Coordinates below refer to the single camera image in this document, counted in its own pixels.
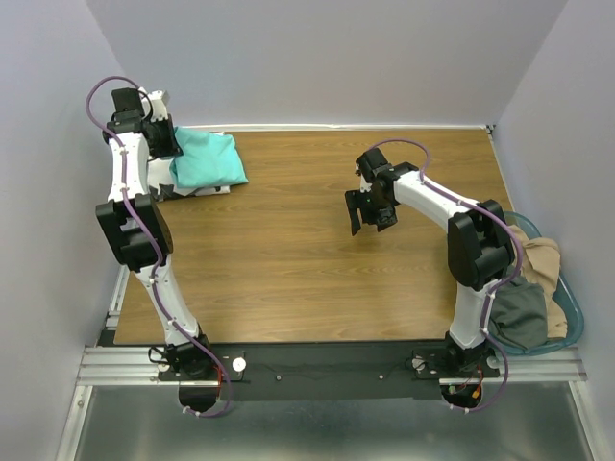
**wall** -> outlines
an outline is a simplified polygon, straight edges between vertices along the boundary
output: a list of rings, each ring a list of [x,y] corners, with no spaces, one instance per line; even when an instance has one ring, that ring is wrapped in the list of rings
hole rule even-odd
[[[484,124],[566,0],[87,2],[182,124]]]
[[[38,461],[55,459],[116,274],[94,217],[111,162],[84,100],[121,68],[80,0],[5,2],[0,24],[0,457]]]
[[[606,434],[615,434],[613,17],[610,0],[570,0],[495,131],[516,207],[561,245],[586,317],[580,347]]]

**teal cloth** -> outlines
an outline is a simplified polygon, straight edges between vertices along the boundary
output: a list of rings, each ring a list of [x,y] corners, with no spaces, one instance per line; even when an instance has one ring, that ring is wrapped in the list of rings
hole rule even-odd
[[[179,188],[218,187],[248,182],[230,134],[177,127],[175,138],[184,154],[169,166]]]

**dark green cloth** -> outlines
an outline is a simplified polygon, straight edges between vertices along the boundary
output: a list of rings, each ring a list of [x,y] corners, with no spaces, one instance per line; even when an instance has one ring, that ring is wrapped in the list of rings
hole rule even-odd
[[[547,342],[547,306],[542,286],[515,278],[496,292],[489,333],[502,343],[531,349]]]

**wooden tabletop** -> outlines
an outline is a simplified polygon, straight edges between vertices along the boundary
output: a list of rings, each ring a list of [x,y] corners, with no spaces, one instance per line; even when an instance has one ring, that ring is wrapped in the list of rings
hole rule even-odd
[[[249,184],[231,194],[160,204],[175,242],[185,301],[214,342],[441,338],[453,319],[455,281],[445,232],[398,206],[378,234],[350,233],[344,192],[358,188],[355,159],[405,136],[432,153],[428,176],[510,209],[482,130],[234,133]],[[423,153],[382,147],[388,160],[421,165]],[[161,343],[162,328],[131,275],[117,344]]]

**blue plastic basket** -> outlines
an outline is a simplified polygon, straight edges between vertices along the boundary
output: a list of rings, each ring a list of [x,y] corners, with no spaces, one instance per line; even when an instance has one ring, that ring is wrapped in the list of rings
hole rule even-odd
[[[509,225],[516,224],[529,238],[538,238],[542,236],[538,228],[522,214],[513,211],[505,211],[504,217]],[[583,320],[583,313],[580,311],[575,295],[573,295],[566,279],[561,273],[559,274],[557,288],[555,289],[555,293],[553,293],[553,299],[559,304],[566,315],[566,320],[568,321],[568,334],[566,337],[563,339],[549,340],[542,346],[528,350],[501,343],[506,353],[509,355],[542,355],[543,353],[559,351],[578,341],[583,334],[585,321]]]

